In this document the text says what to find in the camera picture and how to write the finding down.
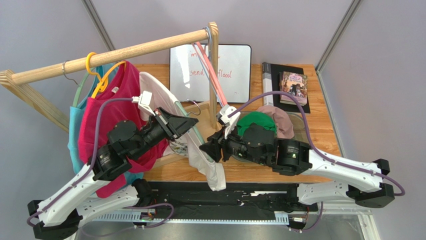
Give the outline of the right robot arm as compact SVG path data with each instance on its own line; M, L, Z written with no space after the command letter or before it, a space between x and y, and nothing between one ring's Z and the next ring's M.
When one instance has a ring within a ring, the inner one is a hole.
M357 162L328 154L305 142L278 138L274 131L255 123L243 135L226 134L226 130L223 127L215 132L199 147L215 162L238 157L284 176L313 175L329 179L322 183L298 183L291 201L302 205L352 201L378 209L395 199L393 186L384 182L389 173L389 163L384 159Z

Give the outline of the pale green hanger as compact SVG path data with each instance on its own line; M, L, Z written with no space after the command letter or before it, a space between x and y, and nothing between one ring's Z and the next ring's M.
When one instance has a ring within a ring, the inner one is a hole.
M198 123L188 131L187 138L195 146L196 153L200 155L199 158L204 159L208 163L213 163L214 160L199 149L199 146L206 142L207 136L216 130L215 127L211 126L210 102L194 103L190 101L189 103L182 103L175 101L174 106L177 107L182 116L198 119Z

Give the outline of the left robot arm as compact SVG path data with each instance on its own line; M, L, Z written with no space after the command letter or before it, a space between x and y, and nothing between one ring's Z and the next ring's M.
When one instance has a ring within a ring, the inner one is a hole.
M154 111L144 127L138 127L131 120L118 122L107 133L107 143L95 148L91 159L66 186L48 199L28 204L30 216L39 220L32 227L35 238L63 240L108 212L120 208L151 208L152 189L144 179L136 179L106 198L91 201L89 197L129 171L132 160L137 160L163 140L180 138L197 123L197 118L174 115L161 107Z

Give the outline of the light blue wire hanger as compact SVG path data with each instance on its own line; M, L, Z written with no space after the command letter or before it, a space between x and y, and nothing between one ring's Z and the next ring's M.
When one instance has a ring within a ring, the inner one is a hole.
M212 66L213 66L213 63L212 63L212 53L211 53L211 50L212 50L212 43L213 43L213 39L212 39L212 36L211 36L211 30L210 30L210 28L209 27L204 27L203 28L203 30L205 30L205 32L206 32L206 34L207 34L207 44L206 44L206 46L205 47L203 47L203 49L205 50L205 53L207 54L207 56L208 56L208 58L209 58L209 60L211 61L211 64L212 64ZM205 70L204 70L204 68L203 68L203 66L202 66L202 64L201 64L201 67L202 67L202 69L203 69L203 71L204 71L204 74L206 75L206 77L207 77L207 79L208 79L208 81L209 81L209 85L210 85L210 87L212 88L212 90L213 90L213 93L214 93L214 95L215 95L215 92L214 92L214 89L213 89L213 87L212 87L212 85L211 85L211 83L210 83L210 79L209 79L209 76L208 76L208 72L205 72Z

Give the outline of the dusty pink t shirt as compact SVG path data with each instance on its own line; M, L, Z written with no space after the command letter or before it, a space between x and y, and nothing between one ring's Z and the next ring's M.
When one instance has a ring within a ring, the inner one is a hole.
M272 118L276 126L276 136L278 138L292 139L295 136L294 125L289 115L284 110L272 105L263 105L256 111L264 113Z

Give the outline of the pink hanger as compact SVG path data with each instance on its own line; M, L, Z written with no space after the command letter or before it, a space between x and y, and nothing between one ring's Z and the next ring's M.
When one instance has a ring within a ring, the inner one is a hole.
M217 71L214 69L211 61L209 60L208 55L206 54L205 50L201 46L200 42L196 42L192 44L192 47L195 50L195 53L197 54L197 57L205 70L205 72L208 72L209 82L211 86L213 87L213 91L215 93L216 98L219 100L219 104L221 107L224 107L228 104L226 97L223 93L223 89L220 85L220 82L218 80Z

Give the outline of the green t shirt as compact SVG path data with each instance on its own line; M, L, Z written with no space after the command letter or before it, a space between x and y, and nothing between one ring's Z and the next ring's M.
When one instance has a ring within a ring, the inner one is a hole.
M273 131L277 133L277 126L272 117L266 113L253 111L248 113L246 116L242 117L237 122L237 134L243 136L245 131L252 125L256 124L263 127L265 130Z

